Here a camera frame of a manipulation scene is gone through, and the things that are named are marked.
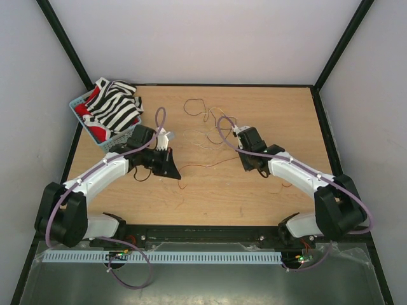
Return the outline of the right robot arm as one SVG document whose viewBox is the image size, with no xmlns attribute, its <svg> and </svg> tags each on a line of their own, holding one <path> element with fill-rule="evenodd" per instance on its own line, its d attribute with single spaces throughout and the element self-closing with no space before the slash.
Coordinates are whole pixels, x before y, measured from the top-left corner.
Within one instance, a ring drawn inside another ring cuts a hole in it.
<svg viewBox="0 0 407 305">
<path fill-rule="evenodd" d="M 285 149 L 267 146 L 255 127 L 233 127 L 238 154 L 245 171 L 257 170 L 267 178 L 279 177 L 314 201 L 313 213 L 295 213 L 284 219 L 279 242 L 292 247 L 305 236 L 324 236 L 333 241 L 355 233 L 368 215 L 360 204 L 353 180 L 347 175 L 322 173 L 293 158 Z"/>
</svg>

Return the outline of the black frame post left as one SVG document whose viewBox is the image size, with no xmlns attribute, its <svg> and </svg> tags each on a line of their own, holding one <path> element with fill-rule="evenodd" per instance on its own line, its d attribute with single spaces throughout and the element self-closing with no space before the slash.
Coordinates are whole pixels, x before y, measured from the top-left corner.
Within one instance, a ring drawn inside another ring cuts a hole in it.
<svg viewBox="0 0 407 305">
<path fill-rule="evenodd" d="M 66 55 L 71 61 L 72 66 L 74 67 L 80 80 L 82 81 L 87 90 L 91 90 L 93 88 L 93 83 L 87 71 L 85 70 L 85 67 L 83 66 L 76 50 L 74 49 L 74 46 L 71 43 L 71 40 L 69 39 L 51 3 L 49 2 L 49 0 L 37 0 L 36 2 L 39 8 L 41 9 L 43 15 L 47 19 L 54 34 L 56 35 L 59 43 L 63 47 Z"/>
</svg>

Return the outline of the black frame post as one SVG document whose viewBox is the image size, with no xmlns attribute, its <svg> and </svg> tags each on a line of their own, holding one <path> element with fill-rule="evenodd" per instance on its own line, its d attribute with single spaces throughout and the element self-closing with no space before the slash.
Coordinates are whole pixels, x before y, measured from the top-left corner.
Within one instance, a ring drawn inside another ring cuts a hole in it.
<svg viewBox="0 0 407 305">
<path fill-rule="evenodd" d="M 320 91 L 328 80 L 330 74 L 338 63 L 339 59 L 346 50 L 348 44 L 351 42 L 354 34 L 358 30 L 359 26 L 362 24 L 364 17 L 368 14 L 369 9 L 373 5 L 374 0 L 362 0 L 355 13 L 352 15 L 350 22 L 346 26 L 341 38 L 336 44 L 331 56 L 329 57 L 327 63 L 325 64 L 320 76 L 314 84 L 317 91 Z"/>
<path fill-rule="evenodd" d="M 63 47 L 66 55 L 71 61 L 72 66 L 74 67 L 80 80 L 82 81 L 87 90 L 91 90 L 93 88 L 93 83 L 87 71 L 85 70 L 85 67 L 83 66 L 76 50 L 74 49 L 74 46 L 71 43 L 71 40 L 69 39 L 51 3 L 49 2 L 49 0 L 37 0 L 36 2 L 39 8 L 41 9 L 43 15 L 47 19 L 54 34 L 56 35 L 59 43 Z"/>
</svg>

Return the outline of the black frame post right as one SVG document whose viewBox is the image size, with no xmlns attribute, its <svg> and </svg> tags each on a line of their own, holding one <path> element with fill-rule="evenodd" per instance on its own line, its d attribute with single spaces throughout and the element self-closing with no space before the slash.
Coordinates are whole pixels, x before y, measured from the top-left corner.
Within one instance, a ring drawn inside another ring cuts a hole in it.
<svg viewBox="0 0 407 305">
<path fill-rule="evenodd" d="M 314 84 L 317 91 L 320 91 L 328 80 L 330 74 L 338 63 L 339 59 L 346 50 L 348 44 L 351 42 L 354 34 L 358 30 L 359 26 L 362 24 L 364 17 L 368 14 L 369 9 L 373 5 L 374 0 L 362 0 L 355 13 L 352 15 L 350 22 L 346 26 L 341 38 L 336 44 L 331 56 L 329 57 L 327 63 L 325 64 L 320 76 Z"/>
</svg>

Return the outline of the left circuit board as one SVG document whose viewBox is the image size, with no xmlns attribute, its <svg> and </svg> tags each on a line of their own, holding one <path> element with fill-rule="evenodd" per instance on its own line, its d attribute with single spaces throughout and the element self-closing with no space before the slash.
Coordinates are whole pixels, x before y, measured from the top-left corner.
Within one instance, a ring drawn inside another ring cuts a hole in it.
<svg viewBox="0 0 407 305">
<path fill-rule="evenodd" d="M 110 251 L 106 255 L 106 260 L 119 260 L 119 261 L 126 261 L 128 259 L 128 256 L 130 255 L 130 252 L 126 251 Z"/>
</svg>

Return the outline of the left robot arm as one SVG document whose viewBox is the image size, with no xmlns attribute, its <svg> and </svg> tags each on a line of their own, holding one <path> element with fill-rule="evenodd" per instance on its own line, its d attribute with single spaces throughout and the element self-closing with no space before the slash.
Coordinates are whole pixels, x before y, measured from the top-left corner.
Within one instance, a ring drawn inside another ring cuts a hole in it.
<svg viewBox="0 0 407 305">
<path fill-rule="evenodd" d="M 137 125 L 125 143 L 110 148 L 93 167 L 63 184 L 48 184 L 41 198 L 34 223 L 35 230 L 47 241 L 55 240 L 74 247 L 85 239 L 105 238 L 112 246 L 127 239 L 126 222 L 119 216 L 104 212 L 90 215 L 91 201 L 116 179 L 138 166 L 153 175 L 181 179 L 169 146 L 174 137 L 164 128 L 154 130 Z"/>
</svg>

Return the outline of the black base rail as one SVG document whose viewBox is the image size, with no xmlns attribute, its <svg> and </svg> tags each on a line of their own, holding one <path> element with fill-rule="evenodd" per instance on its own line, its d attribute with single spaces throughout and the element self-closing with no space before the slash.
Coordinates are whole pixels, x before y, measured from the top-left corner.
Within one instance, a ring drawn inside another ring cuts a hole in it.
<svg viewBox="0 0 407 305">
<path fill-rule="evenodd" d="M 241 243 L 259 248 L 293 251 L 315 248 L 318 241 L 327 242 L 323 237 L 306 235 L 288 239 L 277 226 L 158 226 L 121 224 L 114 239 L 127 241 L 139 248 L 153 243 Z"/>
</svg>

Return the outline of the right circuit board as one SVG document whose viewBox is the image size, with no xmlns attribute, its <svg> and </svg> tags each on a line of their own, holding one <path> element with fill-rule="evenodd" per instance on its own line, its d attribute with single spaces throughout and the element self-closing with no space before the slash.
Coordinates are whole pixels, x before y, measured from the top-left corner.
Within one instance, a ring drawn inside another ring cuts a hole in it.
<svg viewBox="0 0 407 305">
<path fill-rule="evenodd" d="M 314 256 L 312 254 L 303 254 L 303 255 L 296 255 L 295 260 L 299 264 L 304 264 L 313 261 Z"/>
</svg>

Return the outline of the black white striped cloth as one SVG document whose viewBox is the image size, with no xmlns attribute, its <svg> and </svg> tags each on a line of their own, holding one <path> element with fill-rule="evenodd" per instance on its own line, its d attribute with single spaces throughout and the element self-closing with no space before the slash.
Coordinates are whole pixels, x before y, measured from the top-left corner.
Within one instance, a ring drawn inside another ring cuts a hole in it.
<svg viewBox="0 0 407 305">
<path fill-rule="evenodd" d="M 100 78 L 96 87 L 100 89 L 99 95 L 87 104 L 87 109 L 111 133 L 126 130 L 144 112 L 142 98 L 136 95 L 136 86 L 121 80 Z"/>
</svg>

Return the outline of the light blue plastic basket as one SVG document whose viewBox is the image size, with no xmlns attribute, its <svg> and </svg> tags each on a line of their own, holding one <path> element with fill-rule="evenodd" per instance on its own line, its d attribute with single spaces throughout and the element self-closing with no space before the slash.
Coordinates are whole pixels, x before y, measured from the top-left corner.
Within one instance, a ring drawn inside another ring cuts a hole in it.
<svg viewBox="0 0 407 305">
<path fill-rule="evenodd" d="M 84 95 L 72 100 L 69 103 L 69 107 L 96 145 L 107 153 L 113 146 L 125 143 L 127 141 L 127 139 L 132 135 L 134 128 L 141 124 L 141 117 L 138 116 L 135 123 L 126 130 L 113 134 L 107 131 L 100 123 L 94 121 L 90 114 L 85 114 L 81 111 L 78 112 L 78 110 L 81 110 L 81 106 L 86 103 L 90 95 L 91 92 L 87 92 Z"/>
</svg>

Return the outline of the circuit board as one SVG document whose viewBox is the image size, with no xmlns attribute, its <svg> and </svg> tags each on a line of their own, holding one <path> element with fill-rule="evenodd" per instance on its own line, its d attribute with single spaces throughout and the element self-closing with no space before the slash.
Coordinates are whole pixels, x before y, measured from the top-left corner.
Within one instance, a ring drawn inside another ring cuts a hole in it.
<svg viewBox="0 0 407 305">
<path fill-rule="evenodd" d="M 304 264 L 313 261 L 314 256 L 312 254 L 303 254 L 303 255 L 296 255 L 295 260 L 299 264 Z"/>
<path fill-rule="evenodd" d="M 106 260 L 119 260 L 119 261 L 126 261 L 128 259 L 128 256 L 130 255 L 130 252 L 126 251 L 110 251 L 106 255 Z"/>
</svg>

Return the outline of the red cloth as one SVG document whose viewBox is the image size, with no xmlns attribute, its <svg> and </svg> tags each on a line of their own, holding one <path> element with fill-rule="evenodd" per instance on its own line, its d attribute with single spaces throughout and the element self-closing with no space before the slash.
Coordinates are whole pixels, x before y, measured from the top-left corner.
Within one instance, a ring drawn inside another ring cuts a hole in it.
<svg viewBox="0 0 407 305">
<path fill-rule="evenodd" d="M 87 104 L 93 101 L 99 95 L 99 92 L 100 89 L 96 87 L 86 102 L 74 107 L 75 113 L 88 128 L 90 134 L 94 137 L 98 144 L 109 140 L 111 137 L 111 131 L 103 124 L 99 123 L 99 121 L 87 109 Z"/>
</svg>

